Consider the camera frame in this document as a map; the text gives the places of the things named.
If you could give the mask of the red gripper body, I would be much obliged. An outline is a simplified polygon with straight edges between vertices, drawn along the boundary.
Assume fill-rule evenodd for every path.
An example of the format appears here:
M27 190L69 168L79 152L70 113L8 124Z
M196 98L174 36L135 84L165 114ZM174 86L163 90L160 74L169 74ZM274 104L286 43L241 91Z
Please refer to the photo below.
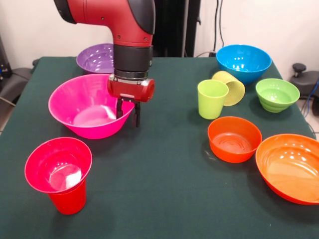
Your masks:
M111 74L108 78L107 89L109 94L115 98L129 98L137 102L147 102L154 95L155 81L149 78L142 81L124 80Z

